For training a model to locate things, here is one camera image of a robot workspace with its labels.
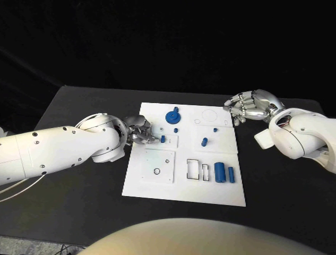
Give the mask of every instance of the white pegboard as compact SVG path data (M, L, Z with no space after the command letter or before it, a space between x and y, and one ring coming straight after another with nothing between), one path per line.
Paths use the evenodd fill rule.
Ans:
M179 108L180 122L175 125L166 122L166 113ZM238 162L238 150L231 114L221 107L170 105L142 103L140 114L153 124L153 135L160 138L178 136L170 145L133 145L130 163L123 187L123 196L167 199L219 205L245 206L242 179ZM204 136L208 138L208 146L201 146ZM146 149L157 150L156 155L149 155ZM157 180L153 174L155 166L146 167L149 160L165 162L159 154L175 152L173 182ZM198 159L199 180L188 179L188 159ZM227 183L215 182L215 162L224 162L227 171ZM204 181L202 164L208 165L209 181ZM234 167L235 183L229 183L228 167ZM147 171L150 179L143 180L142 173Z

